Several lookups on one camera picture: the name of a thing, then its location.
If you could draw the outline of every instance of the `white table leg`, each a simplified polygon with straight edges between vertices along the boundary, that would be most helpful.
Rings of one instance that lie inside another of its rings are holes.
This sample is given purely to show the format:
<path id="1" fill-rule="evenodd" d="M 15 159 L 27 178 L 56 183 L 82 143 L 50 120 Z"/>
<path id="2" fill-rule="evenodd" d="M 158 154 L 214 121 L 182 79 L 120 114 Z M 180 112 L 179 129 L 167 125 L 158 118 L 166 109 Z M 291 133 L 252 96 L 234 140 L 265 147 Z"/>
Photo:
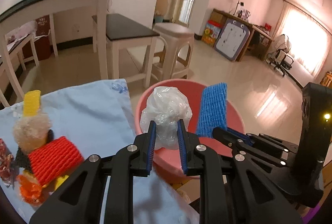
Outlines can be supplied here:
<path id="1" fill-rule="evenodd" d="M 117 41 L 111 42 L 112 49 L 112 79 L 119 78 L 119 45 Z"/>
<path id="2" fill-rule="evenodd" d="M 153 56 L 154 51 L 156 49 L 157 38 L 151 38 L 151 45 L 146 47 L 145 59 L 146 62 L 144 72 L 146 73 L 144 79 L 144 88 L 148 88 L 150 86 L 150 79 L 151 79 L 151 71 L 152 71 L 152 64 L 153 64 Z"/>
<path id="3" fill-rule="evenodd" d="M 92 45 L 93 45 L 93 52 L 97 52 L 97 24 L 95 21 L 92 21 Z"/>
<path id="4" fill-rule="evenodd" d="M 58 48 L 56 46 L 56 40 L 55 40 L 55 30 L 54 30 L 54 18 L 53 14 L 49 15 L 49 26 L 51 29 L 51 39 L 52 39 L 52 46 L 55 57 L 58 57 Z"/>
<path id="5" fill-rule="evenodd" d="M 97 51 L 99 59 L 100 77 L 102 80 L 108 79 L 107 55 L 106 55 L 106 11 L 107 0 L 98 0 L 97 10 Z"/>
<path id="6" fill-rule="evenodd" d="M 34 62 L 36 64 L 36 66 L 39 66 L 39 60 L 38 60 L 38 56 L 37 56 L 37 52 L 36 52 L 36 47 L 34 46 L 34 36 L 33 35 L 31 35 L 30 44 L 31 44 L 32 54 L 34 55 Z"/>
<path id="7" fill-rule="evenodd" d="M 7 76 L 9 78 L 11 85 L 13 86 L 13 89 L 17 95 L 17 98 L 19 100 L 23 100 L 24 92 L 15 75 L 15 71 L 13 69 L 12 62 L 10 61 L 9 53 L 7 50 L 7 42 L 5 39 L 5 34 L 2 33 L 1 25 L 0 25 L 0 54 L 2 55 L 1 58 L 3 61 Z"/>
<path id="8" fill-rule="evenodd" d="M 0 101 L 4 105 L 4 107 L 10 107 L 7 99 L 5 98 L 1 90 L 0 90 Z"/>
<path id="9" fill-rule="evenodd" d="M 17 53 L 17 56 L 19 57 L 19 62 L 23 68 L 23 71 L 26 71 L 27 68 L 25 67 L 25 63 L 24 63 L 24 55 L 23 55 L 23 51 L 20 50 L 18 53 Z"/>

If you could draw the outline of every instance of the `pink plastic basin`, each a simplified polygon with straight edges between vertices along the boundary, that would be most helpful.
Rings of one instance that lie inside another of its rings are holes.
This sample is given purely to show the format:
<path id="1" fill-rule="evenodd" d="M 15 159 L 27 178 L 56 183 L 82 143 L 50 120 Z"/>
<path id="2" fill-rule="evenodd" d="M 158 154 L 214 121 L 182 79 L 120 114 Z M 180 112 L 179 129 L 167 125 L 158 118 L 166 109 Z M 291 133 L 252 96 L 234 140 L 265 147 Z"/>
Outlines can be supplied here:
<path id="1" fill-rule="evenodd" d="M 177 87 L 179 91 L 188 98 L 190 108 L 193 112 L 193 116 L 188 126 L 188 131 L 195 133 L 200 112 L 201 95 L 206 85 L 185 79 L 172 79 L 158 82 L 149 87 L 142 94 L 135 111 L 136 135 L 142 134 L 139 121 L 141 118 L 142 110 L 146 108 L 147 98 L 153 92 L 154 88 L 158 86 Z M 237 110 L 228 101 L 226 109 L 227 126 L 243 133 L 244 124 Z M 232 150 L 215 139 L 200 138 L 200 142 L 214 149 L 218 154 L 232 156 Z M 153 162 L 157 173 L 168 183 L 181 183 L 188 179 L 188 177 L 186 177 L 182 172 L 179 150 L 160 148 L 154 152 Z"/>

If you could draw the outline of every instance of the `metal bolt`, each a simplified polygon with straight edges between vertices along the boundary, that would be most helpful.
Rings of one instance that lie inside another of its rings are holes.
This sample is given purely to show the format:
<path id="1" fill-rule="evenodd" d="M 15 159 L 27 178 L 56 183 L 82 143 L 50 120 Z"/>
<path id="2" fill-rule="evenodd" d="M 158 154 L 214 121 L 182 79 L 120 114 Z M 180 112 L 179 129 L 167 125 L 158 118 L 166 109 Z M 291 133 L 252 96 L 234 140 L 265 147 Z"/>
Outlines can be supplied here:
<path id="1" fill-rule="evenodd" d="M 241 162 L 241 161 L 245 160 L 245 157 L 244 157 L 243 155 L 241 155 L 241 154 L 237 154 L 237 155 L 235 156 L 235 160 Z"/>
<path id="2" fill-rule="evenodd" d="M 96 154 L 93 154 L 91 156 L 89 156 L 89 161 L 90 162 L 97 162 L 99 160 L 99 156 Z"/>
<path id="3" fill-rule="evenodd" d="M 131 144 L 127 147 L 129 152 L 135 152 L 137 150 L 137 146 L 135 144 Z"/>
<path id="4" fill-rule="evenodd" d="M 198 144 L 198 145 L 196 146 L 196 149 L 197 149 L 197 151 L 203 152 L 203 151 L 206 150 L 206 146 L 203 145 L 203 144 Z"/>

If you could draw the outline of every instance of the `glowing light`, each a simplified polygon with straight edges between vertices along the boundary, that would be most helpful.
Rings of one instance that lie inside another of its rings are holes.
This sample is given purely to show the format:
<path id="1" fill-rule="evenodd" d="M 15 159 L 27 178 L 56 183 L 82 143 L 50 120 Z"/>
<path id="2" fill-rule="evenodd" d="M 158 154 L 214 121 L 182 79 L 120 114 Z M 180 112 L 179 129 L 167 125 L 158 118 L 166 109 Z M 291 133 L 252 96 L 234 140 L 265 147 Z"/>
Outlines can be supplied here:
<path id="1" fill-rule="evenodd" d="M 276 96 L 276 93 L 272 93 L 269 98 L 265 101 L 265 103 L 263 104 L 263 106 L 261 107 L 261 109 L 258 111 L 257 113 L 257 117 L 261 115 L 261 113 L 263 112 L 263 110 L 265 110 L 265 108 L 267 107 L 267 105 L 270 104 L 270 102 L 272 101 L 272 99 Z"/>

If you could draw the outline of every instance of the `crumpled plastic bag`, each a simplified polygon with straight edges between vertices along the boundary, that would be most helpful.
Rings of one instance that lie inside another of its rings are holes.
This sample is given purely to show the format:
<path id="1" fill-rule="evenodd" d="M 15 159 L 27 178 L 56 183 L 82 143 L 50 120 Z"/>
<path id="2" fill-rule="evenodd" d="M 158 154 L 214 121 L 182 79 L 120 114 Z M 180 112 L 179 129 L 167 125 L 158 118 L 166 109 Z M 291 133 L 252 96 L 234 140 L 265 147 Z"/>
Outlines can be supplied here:
<path id="1" fill-rule="evenodd" d="M 140 126 L 143 133 L 149 130 L 150 121 L 156 122 L 155 150 L 165 147 L 176 150 L 178 144 L 178 120 L 183 119 L 186 129 L 193 113 L 187 97 L 176 87 L 159 86 L 148 97 L 142 111 Z"/>

